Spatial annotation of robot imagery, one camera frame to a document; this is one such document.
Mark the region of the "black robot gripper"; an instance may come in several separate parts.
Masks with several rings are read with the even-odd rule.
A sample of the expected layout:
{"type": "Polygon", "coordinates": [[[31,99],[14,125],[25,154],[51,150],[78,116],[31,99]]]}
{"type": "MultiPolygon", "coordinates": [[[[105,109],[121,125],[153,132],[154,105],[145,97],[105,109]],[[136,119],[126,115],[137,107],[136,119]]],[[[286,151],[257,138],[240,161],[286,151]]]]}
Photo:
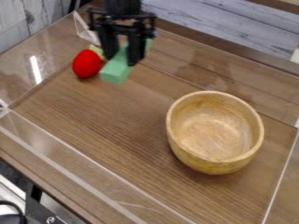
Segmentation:
{"type": "Polygon", "coordinates": [[[156,15],[141,10],[141,0],[103,0],[101,8],[87,7],[85,12],[105,58],[110,60],[117,53],[117,35],[126,35],[126,63],[134,66],[145,56],[145,39],[156,36],[156,15]]]}

